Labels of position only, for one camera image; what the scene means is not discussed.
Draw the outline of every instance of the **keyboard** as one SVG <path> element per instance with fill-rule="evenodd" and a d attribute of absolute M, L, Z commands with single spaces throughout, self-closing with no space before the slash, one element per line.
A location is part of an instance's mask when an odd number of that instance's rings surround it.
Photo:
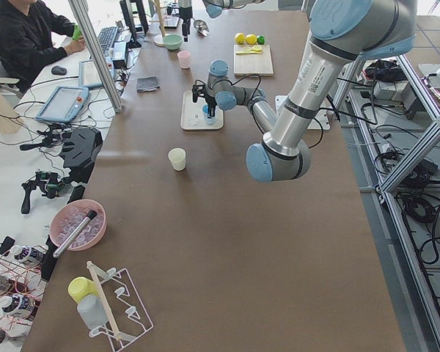
<path fill-rule="evenodd" d="M 98 34 L 98 42 L 100 43 L 101 49 L 103 49 L 103 54 L 107 55 L 109 49 L 112 48 L 116 35 L 117 27 L 101 29 L 100 34 Z"/>

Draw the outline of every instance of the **ice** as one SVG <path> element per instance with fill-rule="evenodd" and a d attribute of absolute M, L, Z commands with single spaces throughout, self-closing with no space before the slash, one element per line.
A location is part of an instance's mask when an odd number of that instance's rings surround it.
<path fill-rule="evenodd" d="M 60 233 L 57 236 L 57 240 L 63 243 L 90 210 L 90 207 L 86 207 L 85 209 L 70 207 L 65 219 L 59 222 Z M 97 209 L 96 212 L 97 216 L 81 231 L 80 235 L 71 243 L 70 248 L 74 249 L 83 246 L 99 233 L 103 226 L 103 211 Z"/>

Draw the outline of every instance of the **pink bowl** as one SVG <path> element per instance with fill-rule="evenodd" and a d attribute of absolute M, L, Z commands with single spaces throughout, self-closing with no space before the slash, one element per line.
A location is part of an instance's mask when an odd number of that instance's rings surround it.
<path fill-rule="evenodd" d="M 78 208 L 78 210 L 80 210 L 84 216 L 86 215 L 84 213 L 86 208 L 91 208 L 94 211 L 96 211 L 98 214 L 99 213 L 103 214 L 103 225 L 101 226 L 99 232 L 96 234 L 96 236 L 94 238 L 92 238 L 90 241 L 84 243 L 81 246 L 72 248 L 72 246 L 70 245 L 67 248 L 69 251 L 83 251 L 84 249 L 88 249 L 89 247 L 93 247 L 104 236 L 104 232 L 106 231 L 106 212 L 104 211 L 104 208 L 101 206 L 100 203 L 98 203 L 94 200 L 90 200 L 90 199 L 76 200 L 75 202 L 71 202 L 70 204 L 67 204 L 66 206 L 64 206 L 55 215 L 55 217 L 52 219 L 52 223 L 51 223 L 51 234 L 50 234 L 51 241 L 56 246 L 60 246 L 63 242 L 58 239 L 58 236 L 59 236 L 60 232 L 62 231 L 60 224 L 62 221 L 64 221 L 68 217 L 69 210 L 73 207 Z"/>

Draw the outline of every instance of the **person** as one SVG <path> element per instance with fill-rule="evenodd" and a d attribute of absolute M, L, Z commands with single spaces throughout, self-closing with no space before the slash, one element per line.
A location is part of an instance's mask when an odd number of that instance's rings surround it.
<path fill-rule="evenodd" d="M 52 13 L 41 0 L 0 0 L 0 57 L 10 77 L 26 91 L 47 65 L 84 50 L 82 37 L 55 48 L 51 32 L 73 36 L 75 24 Z"/>

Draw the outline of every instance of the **lemon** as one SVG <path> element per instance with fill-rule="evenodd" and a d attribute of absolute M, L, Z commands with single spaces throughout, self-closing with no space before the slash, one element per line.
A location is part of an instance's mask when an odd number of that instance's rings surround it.
<path fill-rule="evenodd" d="M 237 44 L 243 44 L 244 43 L 244 33 L 235 34 L 235 42 Z"/>
<path fill-rule="evenodd" d="M 254 34 L 248 34 L 246 36 L 246 42 L 250 45 L 256 44 L 257 37 Z"/>

